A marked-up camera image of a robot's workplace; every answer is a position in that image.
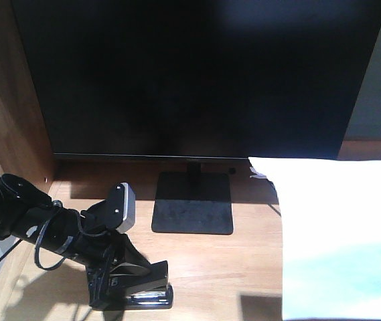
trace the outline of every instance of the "wooden panel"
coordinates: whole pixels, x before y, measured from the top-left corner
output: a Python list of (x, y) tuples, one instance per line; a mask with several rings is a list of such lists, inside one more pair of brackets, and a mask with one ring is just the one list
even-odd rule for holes
[[(130, 165), (120, 164), (76, 166), (70, 165), (61, 171), (50, 194), (63, 200), (64, 206), (78, 210), (97, 202), (100, 191), (107, 191), (111, 183), (127, 181), (125, 177), (139, 177), (137, 198), (138, 193), (151, 195), (157, 176), (157, 170), (147, 167), (137, 166), (132, 171)], [(232, 200), (241, 198), (238, 189), (245, 189), (246, 182), (253, 186), (254, 194), (260, 194), (259, 201), (275, 199), (266, 181), (250, 179), (248, 173), (239, 168), (235, 175)], [(202, 321), (266, 320), (266, 316), (274, 316), (269, 320), (280, 320), (281, 218), (268, 204), (233, 203), (232, 235), (164, 234), (151, 231), (153, 200), (149, 198), (137, 201), (137, 222), (128, 234), (150, 261), (168, 260), (169, 281), (175, 291), (172, 309), (124, 314), (93, 311), (88, 306), (82, 265), (67, 260), (59, 269), (45, 272), (36, 268), (30, 255), (23, 268), (3, 268), (0, 272), (0, 280), (5, 274), (15, 280), (14, 286), (6, 286), (6, 290), (11, 289), (9, 295), (0, 296), (0, 320)], [(58, 258), (56, 254), (42, 252), (46, 265)]]
[(23, 176), (47, 191), (54, 169), (10, 1), (0, 0), (0, 174)]
[(337, 159), (341, 161), (381, 160), (381, 140), (345, 140)]

